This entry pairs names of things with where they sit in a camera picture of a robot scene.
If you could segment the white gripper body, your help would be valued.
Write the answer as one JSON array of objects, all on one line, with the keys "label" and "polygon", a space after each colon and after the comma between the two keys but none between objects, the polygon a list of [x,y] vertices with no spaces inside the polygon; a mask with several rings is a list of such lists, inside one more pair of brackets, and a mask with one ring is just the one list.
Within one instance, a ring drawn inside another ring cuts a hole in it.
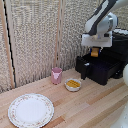
[{"label": "white gripper body", "polygon": [[112,34],[96,34],[93,36],[90,36],[89,34],[83,34],[81,45],[90,47],[111,47]]}]

